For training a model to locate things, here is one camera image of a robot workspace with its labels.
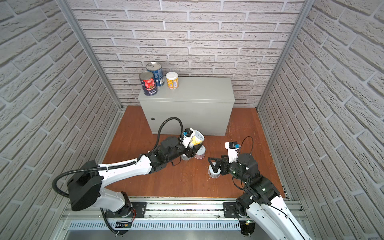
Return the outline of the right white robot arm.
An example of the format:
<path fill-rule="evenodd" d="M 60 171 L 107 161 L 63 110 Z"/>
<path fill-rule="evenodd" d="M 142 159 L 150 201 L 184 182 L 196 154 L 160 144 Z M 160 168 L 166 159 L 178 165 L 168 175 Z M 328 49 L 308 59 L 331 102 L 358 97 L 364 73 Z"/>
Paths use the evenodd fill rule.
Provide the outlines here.
<path fill-rule="evenodd" d="M 261 175 L 258 163 L 249 153 L 240 154 L 230 162 L 228 156 L 208 158 L 213 173 L 230 174 L 240 180 L 244 194 L 236 200 L 236 209 L 242 216 L 256 222 L 273 240 L 311 240 L 288 209 L 275 185 Z"/>

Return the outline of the blue label tin can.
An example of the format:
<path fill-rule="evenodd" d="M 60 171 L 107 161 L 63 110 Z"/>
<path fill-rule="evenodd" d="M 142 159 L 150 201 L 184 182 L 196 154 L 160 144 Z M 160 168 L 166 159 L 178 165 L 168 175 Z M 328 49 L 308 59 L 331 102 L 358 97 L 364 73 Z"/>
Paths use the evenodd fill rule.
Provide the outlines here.
<path fill-rule="evenodd" d="M 157 87 L 161 87 L 164 85 L 163 69 L 162 69 L 162 65 L 159 62 L 148 63 L 146 65 L 146 69 L 149 72 L 153 73 Z"/>

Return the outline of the dark tomato label can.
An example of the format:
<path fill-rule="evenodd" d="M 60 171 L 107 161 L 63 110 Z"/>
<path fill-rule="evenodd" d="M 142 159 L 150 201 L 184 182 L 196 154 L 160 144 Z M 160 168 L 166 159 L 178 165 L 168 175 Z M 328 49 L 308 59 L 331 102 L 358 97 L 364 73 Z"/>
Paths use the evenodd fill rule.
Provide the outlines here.
<path fill-rule="evenodd" d="M 154 78 L 154 74 L 149 71 L 145 71 L 139 74 L 144 94 L 146 96 L 153 96 L 157 94 L 157 84 Z"/>

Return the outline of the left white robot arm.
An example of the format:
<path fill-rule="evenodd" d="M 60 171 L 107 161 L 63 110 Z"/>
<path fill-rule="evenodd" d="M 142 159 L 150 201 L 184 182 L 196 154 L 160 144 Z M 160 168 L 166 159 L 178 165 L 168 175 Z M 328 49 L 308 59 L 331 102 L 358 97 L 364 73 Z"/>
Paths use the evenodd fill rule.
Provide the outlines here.
<path fill-rule="evenodd" d="M 192 158 L 204 140 L 200 134 L 193 137 L 168 137 L 154 151 L 137 159 L 100 166 L 94 161 L 88 162 L 92 168 L 75 173 L 67 183 L 72 210 L 96 207 L 115 213 L 128 208 L 130 204 L 126 193 L 114 192 L 106 187 L 128 178 L 158 172 L 181 156 Z"/>

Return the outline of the white lid small can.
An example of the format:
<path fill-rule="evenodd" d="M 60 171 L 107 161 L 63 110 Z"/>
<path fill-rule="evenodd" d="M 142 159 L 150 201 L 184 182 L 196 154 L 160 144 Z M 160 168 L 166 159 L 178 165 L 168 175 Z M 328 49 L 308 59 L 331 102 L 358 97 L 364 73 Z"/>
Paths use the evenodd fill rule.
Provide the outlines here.
<path fill-rule="evenodd" d="M 166 74 L 167 86 L 171 90 L 175 90 L 179 87 L 179 75 L 175 72 L 168 72 Z"/>

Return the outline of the yellow label pull-tab can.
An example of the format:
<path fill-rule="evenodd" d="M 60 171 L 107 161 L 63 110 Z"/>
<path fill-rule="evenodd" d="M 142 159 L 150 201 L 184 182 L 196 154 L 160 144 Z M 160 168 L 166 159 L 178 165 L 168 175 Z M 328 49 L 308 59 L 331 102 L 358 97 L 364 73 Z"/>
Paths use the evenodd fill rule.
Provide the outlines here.
<path fill-rule="evenodd" d="M 200 145 L 205 140 L 203 134 L 201 134 L 197 130 L 193 130 L 193 136 L 191 138 L 189 146 L 192 148 L 193 146 Z"/>

